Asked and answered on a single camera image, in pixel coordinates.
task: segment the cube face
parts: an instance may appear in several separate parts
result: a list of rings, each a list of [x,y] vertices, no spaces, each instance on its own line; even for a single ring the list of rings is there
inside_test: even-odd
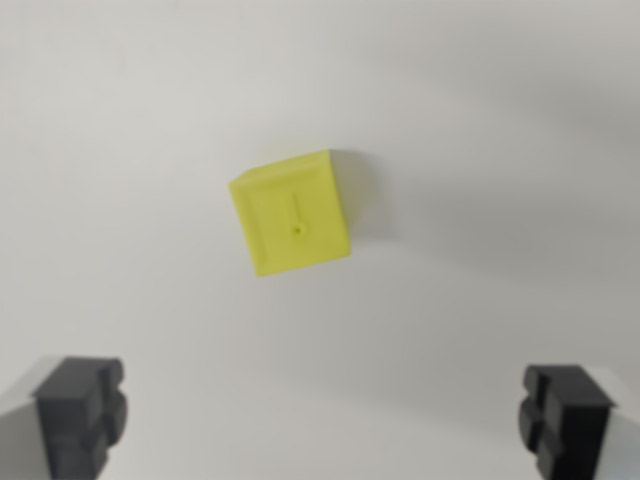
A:
[[[249,170],[229,189],[258,275],[349,255],[329,150]]]

